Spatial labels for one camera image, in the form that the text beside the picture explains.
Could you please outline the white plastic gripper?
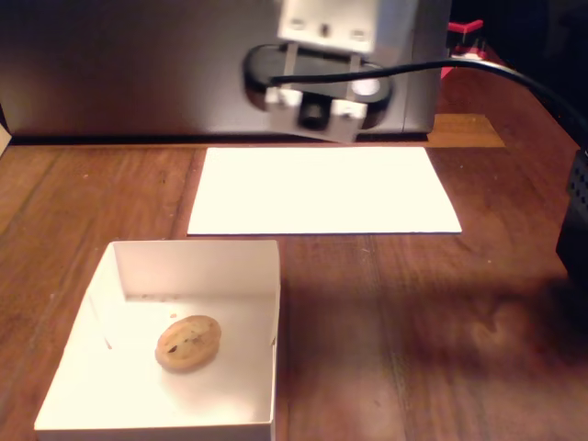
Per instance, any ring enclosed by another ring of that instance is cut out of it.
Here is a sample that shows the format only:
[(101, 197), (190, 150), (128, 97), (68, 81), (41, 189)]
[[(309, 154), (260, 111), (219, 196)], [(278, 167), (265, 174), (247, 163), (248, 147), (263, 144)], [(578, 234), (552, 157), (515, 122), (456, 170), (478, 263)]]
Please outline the white plastic gripper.
[(277, 37), (304, 48), (371, 54), (390, 33), (404, 42), (415, 21), (417, 1), (280, 1)]

